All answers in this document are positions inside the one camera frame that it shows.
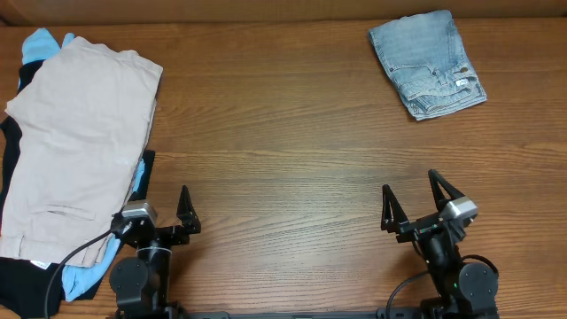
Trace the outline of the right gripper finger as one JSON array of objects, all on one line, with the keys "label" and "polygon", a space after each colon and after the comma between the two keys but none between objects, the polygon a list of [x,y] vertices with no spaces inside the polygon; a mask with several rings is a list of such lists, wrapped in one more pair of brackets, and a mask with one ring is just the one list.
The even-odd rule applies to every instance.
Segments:
[{"label": "right gripper finger", "polygon": [[382,186],[382,195],[381,230],[400,233],[401,228],[408,224],[408,218],[388,184]]},{"label": "right gripper finger", "polygon": [[437,170],[430,169],[428,177],[438,211],[442,211],[449,201],[464,197],[464,194],[449,183]]}]

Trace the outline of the beige khaki shorts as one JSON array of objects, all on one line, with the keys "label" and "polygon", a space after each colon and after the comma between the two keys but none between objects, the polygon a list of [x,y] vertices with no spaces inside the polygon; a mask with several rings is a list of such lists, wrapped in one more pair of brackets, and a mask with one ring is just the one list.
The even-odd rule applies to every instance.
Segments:
[{"label": "beige khaki shorts", "polygon": [[22,133],[4,202],[5,258],[90,267],[105,254],[151,129],[163,69],[78,37],[7,107]]}]

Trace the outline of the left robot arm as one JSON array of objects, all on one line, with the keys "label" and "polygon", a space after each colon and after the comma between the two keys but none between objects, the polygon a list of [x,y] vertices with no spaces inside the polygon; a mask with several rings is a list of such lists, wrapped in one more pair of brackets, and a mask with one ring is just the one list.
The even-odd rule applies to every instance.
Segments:
[{"label": "left robot arm", "polygon": [[201,223],[183,186],[174,226],[158,227],[157,213],[147,200],[128,203],[113,216],[112,233],[136,249],[113,267],[110,286],[116,294],[117,318],[188,318],[179,303],[168,300],[172,248],[187,245],[201,232]]}]

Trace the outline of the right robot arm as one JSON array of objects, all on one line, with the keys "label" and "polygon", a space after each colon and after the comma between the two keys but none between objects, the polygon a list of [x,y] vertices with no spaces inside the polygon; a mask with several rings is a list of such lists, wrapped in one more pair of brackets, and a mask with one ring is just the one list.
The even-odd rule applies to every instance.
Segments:
[{"label": "right robot arm", "polygon": [[[478,216],[472,199],[457,190],[438,171],[428,171],[436,212],[410,221],[387,184],[382,186],[381,229],[409,242],[425,261],[426,270],[400,283],[379,318],[497,318],[496,305],[500,273],[486,257],[462,256],[458,244],[465,229]],[[429,276],[438,296],[422,300],[418,307],[395,307],[393,300],[408,284]]]}]

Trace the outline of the folded light blue jeans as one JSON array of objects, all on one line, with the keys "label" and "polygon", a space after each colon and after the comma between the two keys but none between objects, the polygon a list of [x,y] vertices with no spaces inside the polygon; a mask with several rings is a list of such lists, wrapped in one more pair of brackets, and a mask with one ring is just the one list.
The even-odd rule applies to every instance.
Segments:
[{"label": "folded light blue jeans", "polygon": [[378,61],[418,121],[484,103],[487,94],[449,10],[394,19],[369,30]]}]

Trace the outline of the light blue shirt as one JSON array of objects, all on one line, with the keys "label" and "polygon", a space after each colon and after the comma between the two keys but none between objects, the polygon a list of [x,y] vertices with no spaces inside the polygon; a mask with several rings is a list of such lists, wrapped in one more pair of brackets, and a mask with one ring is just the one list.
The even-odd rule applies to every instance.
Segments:
[{"label": "light blue shirt", "polygon": [[[31,71],[37,69],[44,60],[52,58],[61,50],[61,46],[46,28],[37,29],[22,44],[22,64],[19,76],[19,88],[31,82]],[[153,155],[144,155],[139,161],[134,177],[131,198],[141,198],[147,193],[153,165]],[[111,236],[106,240],[103,259],[93,267],[83,268],[65,265],[61,282],[65,292],[65,301],[92,300],[102,278],[111,266],[116,254],[122,248],[122,242]]]}]

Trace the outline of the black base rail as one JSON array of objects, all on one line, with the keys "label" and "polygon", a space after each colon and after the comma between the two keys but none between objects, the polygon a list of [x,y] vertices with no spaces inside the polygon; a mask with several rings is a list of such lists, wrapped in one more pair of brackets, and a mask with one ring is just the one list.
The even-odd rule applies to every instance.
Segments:
[{"label": "black base rail", "polygon": [[[189,313],[183,318],[189,319],[385,319],[386,309],[360,312],[314,312],[314,313],[262,313],[230,314],[228,312]],[[393,307],[389,312],[391,319],[421,319],[423,315],[417,307]]]}]

